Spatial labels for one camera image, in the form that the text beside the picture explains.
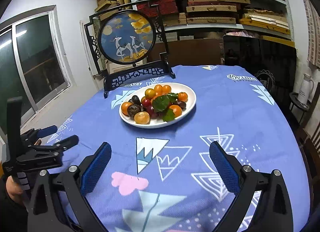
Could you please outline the person left hand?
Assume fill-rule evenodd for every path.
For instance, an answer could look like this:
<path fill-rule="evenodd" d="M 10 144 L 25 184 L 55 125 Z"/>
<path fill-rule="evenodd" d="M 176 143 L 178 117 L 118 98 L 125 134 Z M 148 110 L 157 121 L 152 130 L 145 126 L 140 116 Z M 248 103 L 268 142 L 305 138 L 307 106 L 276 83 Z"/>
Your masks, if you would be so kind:
<path fill-rule="evenodd" d="M 14 179 L 9 176 L 6 181 L 6 190 L 9 197 L 16 203 L 23 205 L 23 190 Z"/>

